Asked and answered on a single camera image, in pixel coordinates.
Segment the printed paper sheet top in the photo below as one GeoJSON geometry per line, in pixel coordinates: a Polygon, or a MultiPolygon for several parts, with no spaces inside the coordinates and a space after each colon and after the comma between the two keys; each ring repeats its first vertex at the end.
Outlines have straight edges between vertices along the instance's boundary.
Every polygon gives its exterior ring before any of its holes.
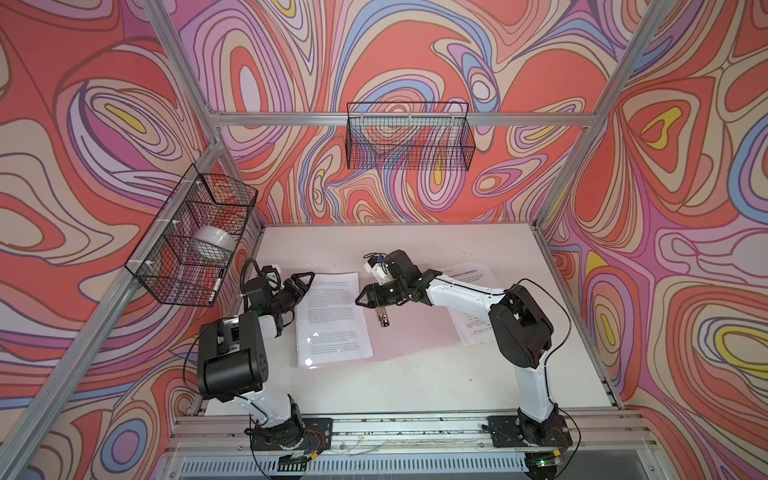
{"type": "Polygon", "coordinates": [[[356,273],[317,274],[296,310],[297,363],[316,369],[373,356],[356,273]]]}

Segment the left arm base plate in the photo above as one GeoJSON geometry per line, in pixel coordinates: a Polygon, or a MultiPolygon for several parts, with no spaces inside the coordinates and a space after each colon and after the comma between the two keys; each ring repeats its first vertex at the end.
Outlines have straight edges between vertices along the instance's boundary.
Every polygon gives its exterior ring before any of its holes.
{"type": "Polygon", "coordinates": [[[334,421],[330,417],[313,417],[304,421],[304,434],[301,440],[284,441],[280,443],[274,433],[268,433],[263,428],[248,429],[247,436],[250,449],[257,452],[266,451],[303,451],[305,453],[322,453],[332,447],[334,421]]]}

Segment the printed paper sheet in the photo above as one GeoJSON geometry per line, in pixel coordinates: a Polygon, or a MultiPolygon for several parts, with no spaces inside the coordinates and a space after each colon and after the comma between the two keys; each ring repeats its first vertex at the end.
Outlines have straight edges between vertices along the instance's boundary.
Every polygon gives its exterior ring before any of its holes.
{"type": "Polygon", "coordinates": [[[356,273],[317,274],[296,310],[297,363],[316,369],[373,356],[356,273]]]}
{"type": "Polygon", "coordinates": [[[501,299],[503,290],[490,268],[482,263],[463,263],[441,272],[430,282],[430,301],[449,309],[462,344],[470,346],[493,340],[489,310],[494,301],[501,299]]]}

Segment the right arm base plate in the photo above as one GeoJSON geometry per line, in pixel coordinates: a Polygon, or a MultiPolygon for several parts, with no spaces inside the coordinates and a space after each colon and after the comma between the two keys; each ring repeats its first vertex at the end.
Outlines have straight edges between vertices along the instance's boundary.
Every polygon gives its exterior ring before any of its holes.
{"type": "Polygon", "coordinates": [[[570,429],[561,415],[538,423],[517,415],[489,416],[481,429],[491,436],[495,448],[567,450],[573,445],[570,429]]]}

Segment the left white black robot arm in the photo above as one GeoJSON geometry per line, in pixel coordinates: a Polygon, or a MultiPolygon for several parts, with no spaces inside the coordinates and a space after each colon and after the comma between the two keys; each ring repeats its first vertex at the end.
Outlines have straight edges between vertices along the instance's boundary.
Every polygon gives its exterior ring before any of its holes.
{"type": "Polygon", "coordinates": [[[284,450],[298,448],[306,436],[300,409],[290,394],[267,386],[265,342],[282,336],[284,316],[293,314],[309,292],[313,272],[293,274],[280,285],[279,273],[241,283],[243,312],[217,320],[198,337],[197,388],[205,400],[232,402],[254,425],[248,434],[284,450]]]}

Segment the printed paper sheet bottom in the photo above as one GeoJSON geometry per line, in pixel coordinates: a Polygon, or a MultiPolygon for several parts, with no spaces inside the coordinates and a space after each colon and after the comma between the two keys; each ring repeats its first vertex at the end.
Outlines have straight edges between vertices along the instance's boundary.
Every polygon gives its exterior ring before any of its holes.
{"type": "Polygon", "coordinates": [[[493,340],[489,310],[494,301],[501,299],[503,290],[490,268],[482,263],[463,263],[441,272],[430,282],[430,301],[449,309],[462,344],[470,346],[493,340]]]}

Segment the pink folder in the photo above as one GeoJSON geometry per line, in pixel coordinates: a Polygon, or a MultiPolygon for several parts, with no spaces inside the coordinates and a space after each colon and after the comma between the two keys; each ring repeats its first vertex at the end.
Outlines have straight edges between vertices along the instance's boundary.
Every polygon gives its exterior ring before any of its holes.
{"type": "MultiPolygon", "coordinates": [[[[361,278],[359,276],[360,292],[367,280],[366,277],[361,278]]],[[[382,328],[376,311],[363,308],[373,348],[372,357],[364,360],[332,363],[325,367],[382,362],[460,343],[450,314],[443,307],[407,303],[403,306],[389,306],[386,310],[390,325],[382,328]]]]}

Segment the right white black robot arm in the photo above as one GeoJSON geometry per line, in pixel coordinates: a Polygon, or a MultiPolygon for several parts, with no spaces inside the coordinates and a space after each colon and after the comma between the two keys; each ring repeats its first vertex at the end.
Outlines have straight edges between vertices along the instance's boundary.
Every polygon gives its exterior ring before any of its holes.
{"type": "Polygon", "coordinates": [[[437,270],[371,258],[365,270],[375,281],[366,285],[355,304],[368,309],[422,303],[446,307],[490,322],[497,347],[516,371],[520,393],[517,425],[521,440],[542,446],[552,435],[559,410],[551,398],[546,361],[554,326],[529,291],[515,284],[493,289],[461,282],[437,270]]]}

